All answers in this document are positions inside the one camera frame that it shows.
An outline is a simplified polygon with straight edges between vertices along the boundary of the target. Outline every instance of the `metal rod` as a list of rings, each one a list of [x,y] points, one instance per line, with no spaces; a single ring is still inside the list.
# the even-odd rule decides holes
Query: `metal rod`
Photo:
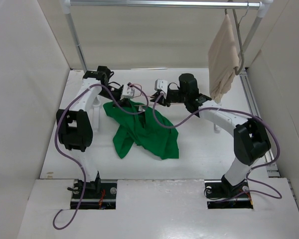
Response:
[[[75,44],[75,47],[76,47],[76,51],[78,52],[81,65],[82,65],[82,68],[83,68],[84,73],[85,73],[88,68],[87,68],[85,58],[84,58],[84,55],[83,55],[83,50],[82,50],[81,45],[80,45],[79,37],[78,37],[78,35],[76,33],[76,30],[75,30],[72,15],[71,15],[71,13],[68,13],[68,14],[65,15],[65,17],[66,17],[66,20],[68,22],[68,25],[69,25],[69,28],[70,28],[70,31],[71,31],[71,34],[72,34],[72,38],[73,38],[73,41],[74,41],[74,44]]]
[[[163,1],[163,0],[70,0],[71,6],[178,6],[201,8],[254,9],[260,2]]]
[[[262,17],[256,17],[253,25],[251,26],[250,28],[250,31],[248,32],[248,35],[245,39],[245,42],[243,44],[243,52],[246,52],[251,40],[253,39],[254,35],[255,35],[255,32],[257,31],[257,28],[261,22],[263,18]]]

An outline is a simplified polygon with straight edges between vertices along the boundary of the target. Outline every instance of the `metal hanger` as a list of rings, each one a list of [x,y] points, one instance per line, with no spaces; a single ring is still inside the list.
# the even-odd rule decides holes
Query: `metal hanger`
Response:
[[[239,48],[240,48],[240,53],[239,53],[239,56],[240,56],[240,59],[241,59],[241,65],[240,67],[235,67],[235,74],[236,76],[239,75],[239,73],[242,71],[242,69],[244,68],[244,63],[245,63],[245,54],[244,54],[244,51],[243,51],[243,43],[241,41],[241,35],[240,35],[240,22],[241,20],[247,15],[248,13],[248,8],[249,8],[249,2],[247,1],[247,11],[245,13],[245,15],[243,15],[240,19],[240,21],[238,22],[238,19],[237,19],[237,14],[236,14],[236,10],[233,9],[233,14],[234,14],[234,19],[235,19],[235,24],[236,24],[236,29],[237,29],[237,36],[238,36],[238,42],[239,42]]]

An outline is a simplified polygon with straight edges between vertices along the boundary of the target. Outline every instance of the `white platform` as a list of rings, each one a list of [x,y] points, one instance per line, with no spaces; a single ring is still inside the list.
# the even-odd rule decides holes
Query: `white platform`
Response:
[[[182,73],[192,73],[198,81],[200,92],[209,95],[207,69],[118,70],[115,71],[111,81],[120,84],[128,82],[141,84],[145,92],[151,95],[155,92],[154,82],[156,79],[178,83],[178,77]],[[82,76],[82,71],[70,72],[61,109],[64,109],[76,96],[82,84]],[[142,97],[134,100],[145,103]],[[238,76],[234,79],[232,89],[223,98],[223,107],[249,111]],[[158,106],[157,110],[173,124],[182,121],[189,115],[184,105],[173,105],[170,108]],[[177,128],[179,159],[161,160],[135,144],[127,156],[120,159],[112,142],[118,127],[119,125],[112,118],[107,117],[102,109],[99,132],[94,134],[93,143],[86,151],[96,164],[102,179],[220,179],[235,158],[233,138],[230,134],[224,130],[220,134],[216,134],[211,122],[192,117]],[[55,128],[40,178],[82,179],[79,167],[56,151],[53,141]],[[60,148],[65,151],[63,145],[60,145]],[[257,169],[251,176],[266,178],[266,169]]]
[[[288,182],[267,178],[281,200],[252,194],[254,209],[207,209],[203,180],[119,180],[115,210],[80,210],[57,231],[69,209],[73,180],[37,180],[18,239],[299,239],[299,212]],[[272,193],[250,183],[251,189]],[[65,225],[74,210],[56,220]]]

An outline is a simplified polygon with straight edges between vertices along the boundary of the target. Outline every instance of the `metal frame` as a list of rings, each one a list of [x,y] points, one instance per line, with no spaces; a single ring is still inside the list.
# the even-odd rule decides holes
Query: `metal frame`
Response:
[[[248,108],[251,114],[261,117],[260,113],[259,113],[259,109],[257,107],[257,103],[256,103],[256,99],[254,96],[254,93],[251,89],[250,86],[250,82],[248,79],[248,75],[247,72],[241,71],[241,73],[239,74],[243,89],[244,89],[244,93],[245,93],[245,97],[247,100],[247,104],[248,104]],[[265,154],[265,160],[266,162],[270,162],[274,159],[274,155],[272,150],[270,149],[266,154]]]
[[[208,2],[208,1],[166,1],[166,0],[60,0],[66,20],[68,22],[76,50],[84,72],[87,71],[87,64],[84,58],[83,50],[74,26],[70,6],[168,6],[168,7],[199,7],[199,8],[221,8],[221,9],[248,9],[258,10],[257,17],[245,39],[241,48],[241,54],[248,48],[262,18],[266,15],[269,6],[273,0],[263,0],[262,2]]]

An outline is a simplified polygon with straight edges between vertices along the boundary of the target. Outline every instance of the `beige cloth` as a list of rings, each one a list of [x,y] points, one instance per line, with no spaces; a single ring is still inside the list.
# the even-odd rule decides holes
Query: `beige cloth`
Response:
[[[215,102],[219,103],[230,90],[235,77],[235,67],[239,67],[239,57],[233,27],[226,15],[208,51],[209,93]]]

